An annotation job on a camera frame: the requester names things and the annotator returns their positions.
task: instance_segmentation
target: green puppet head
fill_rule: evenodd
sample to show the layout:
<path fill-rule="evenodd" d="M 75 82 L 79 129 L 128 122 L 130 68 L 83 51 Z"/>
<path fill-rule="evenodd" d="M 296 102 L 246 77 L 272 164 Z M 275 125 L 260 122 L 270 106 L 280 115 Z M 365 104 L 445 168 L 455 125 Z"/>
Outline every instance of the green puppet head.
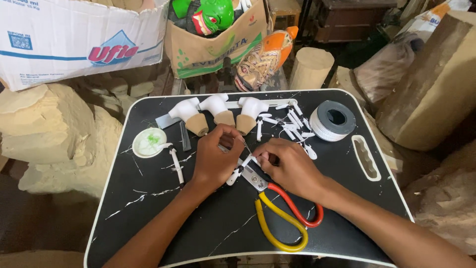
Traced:
<path fill-rule="evenodd" d="M 233 24 L 234 12 L 231 0 L 200 0 L 200 4 L 192 16 L 199 35 L 224 31 Z"/>

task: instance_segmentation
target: white thread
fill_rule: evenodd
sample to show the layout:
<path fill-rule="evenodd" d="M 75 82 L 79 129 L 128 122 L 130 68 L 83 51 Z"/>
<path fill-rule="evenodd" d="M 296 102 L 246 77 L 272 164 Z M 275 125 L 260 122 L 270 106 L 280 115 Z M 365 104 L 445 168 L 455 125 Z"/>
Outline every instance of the white thread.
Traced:
<path fill-rule="evenodd" d="M 312 131 L 321 139 L 328 142 L 336 142 L 345 138 L 348 134 L 337 134 L 326 128 L 317 117 L 317 108 L 312 112 L 309 118 Z"/>

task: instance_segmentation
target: black table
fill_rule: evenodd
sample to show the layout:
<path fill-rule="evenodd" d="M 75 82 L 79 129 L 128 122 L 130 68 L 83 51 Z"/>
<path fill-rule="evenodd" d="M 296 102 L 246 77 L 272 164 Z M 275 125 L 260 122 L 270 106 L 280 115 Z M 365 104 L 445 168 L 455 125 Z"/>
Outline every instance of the black table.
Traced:
<path fill-rule="evenodd" d="M 101 267 L 117 250 L 169 204 L 179 192 L 177 173 L 173 161 L 165 151 L 152 158 L 139 158 L 132 153 L 134 137 L 155 123 L 155 118 L 166 114 L 176 103 L 191 97 L 205 100 L 208 95 L 148 97 L 140 99 L 129 110 L 106 183 L 85 255 L 85 267 Z M 314 161 L 319 170 L 359 196 L 401 217 L 411 219 L 408 208 L 376 145 L 363 114 L 350 94 L 342 90 L 276 91 L 262 93 L 230 93 L 228 101 L 252 96 L 262 100 L 296 99 L 306 117 L 325 100 L 340 102 L 355 115 L 357 126 L 343 140 L 330 143 L 317 137 L 307 139 L 318 157 Z M 235 117 L 241 109 L 232 109 Z M 204 111 L 210 130 L 215 127 L 212 115 Z M 285 109 L 270 107 L 269 113 L 279 118 L 286 116 Z M 195 164 L 198 137 L 190 134 L 192 150 L 183 152 L 180 126 L 166 128 L 168 142 L 176 148 L 186 181 L 190 180 Z M 272 135 L 279 136 L 280 129 L 264 122 L 263 137 L 256 142 L 256 128 L 245 139 L 253 151 Z M 352 135 L 361 135 L 367 141 L 382 179 L 369 181 L 357 161 Z M 288 138 L 284 132 L 280 135 Z M 249 153 L 241 155 L 245 159 Z M 270 199 L 276 194 L 266 190 Z M 309 219 L 314 218 L 314 204 L 289 194 L 298 209 Z M 168 247 L 160 266 L 172 267 L 189 262 L 225 255 L 285 254 L 278 251 L 264 236 L 256 217 L 254 200 L 258 192 L 242 177 L 233 186 L 223 185 L 207 198 L 188 218 Z M 273 201 L 292 215 L 282 198 Z M 291 224 L 265 208 L 265 217 L 271 233 L 280 241 L 293 243 L 299 232 Z M 324 209 L 324 220 L 316 228 L 309 228 L 309 243 L 298 254 L 332 256 L 362 260 L 393 266 L 386 254 L 363 232 L 334 211 Z"/>

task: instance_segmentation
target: hand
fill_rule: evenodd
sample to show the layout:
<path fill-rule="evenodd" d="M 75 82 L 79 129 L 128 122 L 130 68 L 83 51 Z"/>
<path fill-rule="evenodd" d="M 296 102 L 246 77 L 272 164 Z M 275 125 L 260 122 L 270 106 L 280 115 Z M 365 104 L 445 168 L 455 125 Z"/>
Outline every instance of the hand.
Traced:
<path fill-rule="evenodd" d="M 323 206 L 326 206 L 324 195 L 340 186 L 322 175 L 302 146 L 295 142 L 271 138 L 258 147 L 253 156 L 257 157 L 261 169 L 286 190 Z M 278 166 L 271 164 L 276 157 L 279 157 Z"/>
<path fill-rule="evenodd" d="M 224 153 L 218 144 L 231 147 Z M 234 127 L 218 124 L 215 129 L 198 141 L 197 160 L 192 182 L 205 187 L 209 195 L 222 186 L 235 170 L 245 144 Z"/>

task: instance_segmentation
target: yellow handle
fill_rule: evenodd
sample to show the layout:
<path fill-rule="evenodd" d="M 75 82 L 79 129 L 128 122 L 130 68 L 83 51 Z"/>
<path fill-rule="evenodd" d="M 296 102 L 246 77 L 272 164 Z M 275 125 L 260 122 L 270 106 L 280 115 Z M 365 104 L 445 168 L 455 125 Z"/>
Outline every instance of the yellow handle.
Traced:
<path fill-rule="evenodd" d="M 282 211 L 279 207 L 275 206 L 266 197 L 264 192 L 261 192 L 259 194 L 259 198 L 261 198 L 261 200 L 263 200 L 263 202 L 272 211 L 274 211 L 276 214 L 278 214 L 281 218 L 285 219 L 287 222 L 289 222 L 290 224 L 294 225 L 297 229 L 299 229 L 299 231 L 302 234 L 301 242 L 296 246 L 290 246 L 290 245 L 286 245 L 286 244 L 283 244 L 283 243 L 279 242 L 276 238 L 274 238 L 274 236 L 269 231 L 268 225 L 266 224 L 265 215 L 263 213 L 263 207 L 261 206 L 260 200 L 257 199 L 255 201 L 255 207 L 256 207 L 256 213 L 258 215 L 259 225 L 261 225 L 261 229 L 263 230 L 263 233 L 265 234 L 266 238 L 271 242 L 271 244 L 273 244 L 275 247 L 277 247 L 277 248 L 279 248 L 279 249 L 281 249 L 282 251 L 285 251 L 285 252 L 299 252 L 299 251 L 303 250 L 306 247 L 307 241 L 308 241 L 307 231 L 304 228 L 304 226 L 298 220 L 291 217 L 286 212 Z"/>

